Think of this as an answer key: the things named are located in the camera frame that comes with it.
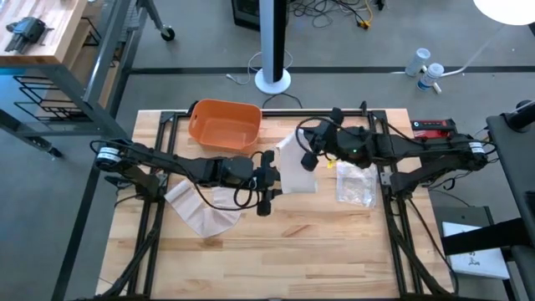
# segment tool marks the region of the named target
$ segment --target floor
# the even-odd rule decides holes
[[[163,43],[148,21],[135,67],[246,66],[259,51],[259,35],[236,27],[225,0],[155,0],[177,40]],[[332,13],[333,24],[313,28],[311,18],[289,19],[287,49],[295,66],[403,66],[416,48],[427,47],[431,61],[459,66],[501,26],[480,14],[472,1],[389,1],[365,32],[352,17]],[[474,65],[535,65],[535,47],[528,27],[505,27]],[[246,75],[238,75],[241,80]],[[398,74],[293,74],[288,93],[305,108],[333,105],[354,108],[367,100],[374,108],[407,108],[411,118],[453,118],[460,132],[474,134],[488,115],[511,110],[523,99],[535,99],[535,74],[463,74],[442,79],[441,95],[415,88],[416,79]],[[22,95],[13,80],[0,77],[8,95],[0,108],[25,117],[11,106]],[[260,105],[267,97],[253,83],[236,85],[217,75],[133,75],[126,86],[118,122],[131,133],[137,110],[185,109],[197,99],[217,98]],[[294,108],[277,97],[269,108]],[[47,300],[54,289],[76,211],[93,160],[93,137],[50,138],[66,158],[52,161],[0,132],[0,299]],[[511,192],[499,164],[458,181],[451,191],[475,206],[488,205],[495,221],[517,217]],[[462,206],[432,193],[437,206]],[[67,299],[89,297],[98,280],[113,215],[114,189],[99,182],[89,222],[77,258]],[[505,299],[500,282],[460,276],[461,295]],[[520,297],[522,288],[518,289]]]

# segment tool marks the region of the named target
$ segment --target pole base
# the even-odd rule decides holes
[[[257,75],[254,76],[254,83],[257,85],[257,88],[263,93],[275,95],[281,94],[282,92],[286,91],[292,83],[292,78],[290,77],[290,73],[285,69],[283,70],[283,77],[281,78],[281,80],[276,83],[269,84],[264,79],[264,73],[262,69],[260,69],[257,72]]]

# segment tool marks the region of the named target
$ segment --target wheel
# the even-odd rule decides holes
[[[64,156],[64,154],[61,153],[61,151],[59,151],[57,148],[53,147],[51,148],[48,153],[51,155],[51,156],[54,156],[56,158],[61,158]]]
[[[169,36],[166,36],[163,33],[160,33],[161,38],[163,38],[166,42],[174,40],[175,39],[175,31],[173,30],[173,28],[166,28],[166,30],[167,30],[167,33],[169,34]]]

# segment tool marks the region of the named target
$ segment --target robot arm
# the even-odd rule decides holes
[[[257,191],[262,194],[257,214],[267,216],[271,211],[270,201],[282,193],[269,189],[275,181],[280,181],[277,169],[270,166],[273,159],[272,150],[263,152],[261,164],[255,169],[252,159],[245,156],[187,159],[129,140],[107,140],[99,150],[96,166],[102,171],[120,173],[136,185],[140,194],[151,198],[165,192],[160,191],[159,178],[144,173],[139,165],[186,176],[195,185],[202,187],[221,186]]]
[[[318,164],[318,156],[323,154],[360,168],[368,168],[372,163],[389,166],[409,157],[434,158],[430,164],[412,172],[381,175],[382,182],[390,184],[396,195],[410,194],[419,183],[435,180],[447,172],[479,171],[487,164],[483,144],[469,135],[418,140],[405,135],[374,133],[362,126],[342,127],[344,116],[338,108],[333,108],[329,119],[314,117],[308,120],[314,119],[321,120],[318,126],[302,127],[302,122],[297,128],[303,130],[308,142],[309,148],[304,148],[303,142],[300,142],[307,151],[301,164],[308,171],[313,171]]]

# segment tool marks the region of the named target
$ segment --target white bottle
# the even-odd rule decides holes
[[[444,67],[441,64],[433,63],[427,67],[427,71],[421,76],[418,84],[418,89],[427,91],[444,73]]]
[[[416,76],[420,72],[421,66],[423,66],[430,57],[431,52],[429,52],[429,50],[425,48],[419,48],[416,50],[415,56],[412,58],[407,67],[405,67],[405,74],[409,76]]]

